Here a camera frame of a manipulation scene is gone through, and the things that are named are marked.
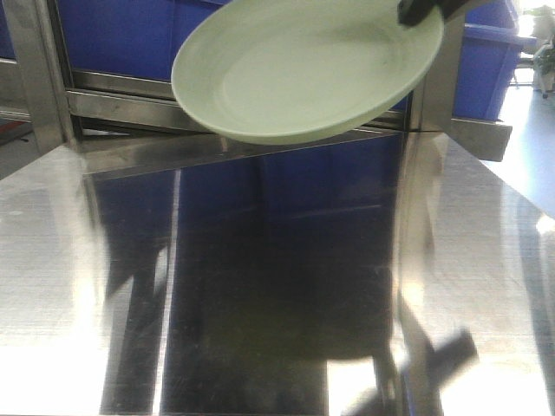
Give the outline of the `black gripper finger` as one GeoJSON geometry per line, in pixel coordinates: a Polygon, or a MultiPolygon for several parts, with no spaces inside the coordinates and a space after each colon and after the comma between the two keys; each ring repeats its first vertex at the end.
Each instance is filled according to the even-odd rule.
{"type": "Polygon", "coordinates": [[[414,27],[438,10],[443,19],[466,7],[468,0],[401,0],[397,4],[397,21],[405,27],[414,27]]]}

